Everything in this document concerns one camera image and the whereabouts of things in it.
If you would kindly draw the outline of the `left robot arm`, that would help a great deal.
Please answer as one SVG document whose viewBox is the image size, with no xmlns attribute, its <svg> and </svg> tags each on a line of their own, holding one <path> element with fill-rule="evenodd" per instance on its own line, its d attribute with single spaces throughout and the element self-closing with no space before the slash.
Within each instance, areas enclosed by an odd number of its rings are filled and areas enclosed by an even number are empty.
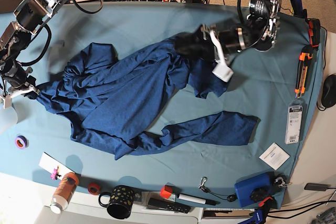
<svg viewBox="0 0 336 224">
<path fill-rule="evenodd" d="M 193 33 L 177 36 L 175 50 L 180 55 L 216 62 L 212 73 L 228 82 L 233 71 L 227 57 L 249 48 L 267 51 L 275 45 L 282 0 L 237 0 L 239 22 L 202 24 Z"/>
</svg>

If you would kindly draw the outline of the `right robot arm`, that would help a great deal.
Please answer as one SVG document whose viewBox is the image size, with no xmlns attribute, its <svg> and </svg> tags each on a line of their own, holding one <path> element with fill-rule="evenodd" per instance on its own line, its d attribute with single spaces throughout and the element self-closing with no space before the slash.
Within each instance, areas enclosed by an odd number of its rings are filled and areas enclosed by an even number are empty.
<svg viewBox="0 0 336 224">
<path fill-rule="evenodd" d="M 12 99 L 27 93 L 38 94 L 36 79 L 31 76 L 31 66 L 46 53 L 51 42 L 51 30 L 47 23 L 69 0 L 23 0 L 14 11 L 15 20 L 1 35 L 1 103 L 4 108 L 12 105 Z M 47 40 L 40 55 L 30 62 L 18 62 L 25 50 L 42 29 Z"/>
</svg>

